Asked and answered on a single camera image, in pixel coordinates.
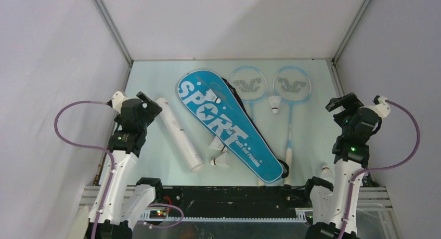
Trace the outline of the white shuttlecock tube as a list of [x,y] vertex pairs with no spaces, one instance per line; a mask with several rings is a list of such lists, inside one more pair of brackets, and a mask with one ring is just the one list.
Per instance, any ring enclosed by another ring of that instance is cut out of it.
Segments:
[[160,97],[156,100],[156,103],[162,108],[160,117],[190,172],[200,171],[204,166],[204,162],[174,115],[168,100]]

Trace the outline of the shuttlecock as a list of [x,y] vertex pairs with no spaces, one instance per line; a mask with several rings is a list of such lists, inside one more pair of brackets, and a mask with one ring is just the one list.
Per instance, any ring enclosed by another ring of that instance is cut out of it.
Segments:
[[218,156],[217,158],[211,159],[210,164],[212,166],[229,167],[230,160],[228,153],[225,152],[222,155]]
[[271,107],[271,111],[273,113],[278,113],[279,110],[279,105],[281,102],[281,97],[278,95],[272,95],[268,97],[268,102],[270,104]]
[[219,137],[215,136],[209,145],[210,149],[222,151],[223,153],[227,152],[228,149],[224,145],[224,143],[220,140]]

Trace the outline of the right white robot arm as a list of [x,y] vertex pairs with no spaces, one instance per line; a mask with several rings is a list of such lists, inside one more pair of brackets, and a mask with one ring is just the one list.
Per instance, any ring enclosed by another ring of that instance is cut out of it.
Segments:
[[384,96],[376,96],[373,105],[365,106],[351,92],[332,98],[326,105],[340,126],[341,134],[333,148],[334,176],[308,179],[303,202],[313,207],[313,223],[305,238],[356,238],[357,202],[362,179],[370,157],[368,140],[375,135],[391,107]]

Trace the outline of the shuttlecock near right arm base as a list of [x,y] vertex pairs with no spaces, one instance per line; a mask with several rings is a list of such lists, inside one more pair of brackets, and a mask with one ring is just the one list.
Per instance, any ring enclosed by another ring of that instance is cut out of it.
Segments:
[[320,177],[321,179],[334,184],[334,174],[328,165],[322,165]]

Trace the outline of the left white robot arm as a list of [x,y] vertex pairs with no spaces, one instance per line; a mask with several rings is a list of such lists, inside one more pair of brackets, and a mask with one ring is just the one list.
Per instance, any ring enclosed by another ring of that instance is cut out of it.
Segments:
[[140,178],[132,196],[124,200],[130,173],[146,142],[147,128],[162,108],[141,91],[135,98],[117,91],[106,105],[117,111],[117,127],[106,148],[96,147],[108,155],[110,162],[88,215],[85,238],[132,238],[148,205],[158,206],[164,201],[161,181],[156,178]]

